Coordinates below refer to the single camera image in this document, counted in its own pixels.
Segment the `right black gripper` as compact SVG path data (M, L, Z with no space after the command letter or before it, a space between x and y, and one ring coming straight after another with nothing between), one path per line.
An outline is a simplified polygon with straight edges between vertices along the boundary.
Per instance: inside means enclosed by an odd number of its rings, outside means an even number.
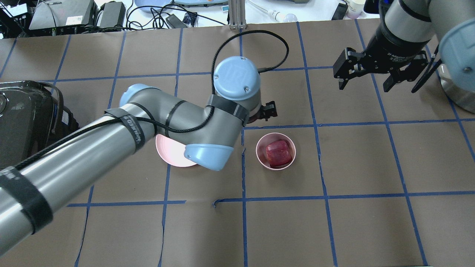
M397 83L414 81L428 66L429 59L423 47L426 42L409 42L393 35L386 26L378 26L364 52L346 47L333 65L334 78L339 90L357 77L389 74L383 82L383 92L389 92Z

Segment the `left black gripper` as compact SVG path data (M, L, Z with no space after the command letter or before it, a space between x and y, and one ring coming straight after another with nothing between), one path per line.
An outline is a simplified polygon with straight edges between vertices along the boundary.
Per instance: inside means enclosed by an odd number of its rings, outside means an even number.
M249 113L247 123L254 123L257 120L268 121L271 117L278 117L275 101L256 106L256 108Z

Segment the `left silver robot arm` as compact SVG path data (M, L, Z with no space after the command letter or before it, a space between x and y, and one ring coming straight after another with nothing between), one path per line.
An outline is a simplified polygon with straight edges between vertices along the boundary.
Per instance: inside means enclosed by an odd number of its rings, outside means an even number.
M120 107L85 128L1 171L1 254L49 225L54 214L156 135L185 145L184 157L220 171L241 130L275 117L262 105L260 74L244 56L212 66L204 108L142 83L129 86Z

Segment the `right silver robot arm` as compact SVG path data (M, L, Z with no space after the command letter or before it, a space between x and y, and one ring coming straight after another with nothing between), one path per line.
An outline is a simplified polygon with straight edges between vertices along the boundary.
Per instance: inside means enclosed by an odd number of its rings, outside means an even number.
M474 1L394 0L379 2L380 25L360 53L345 48L333 66L343 90L348 81L367 74L388 74L389 92L396 84L416 81L416 93L444 66L450 81L446 95L474 112Z

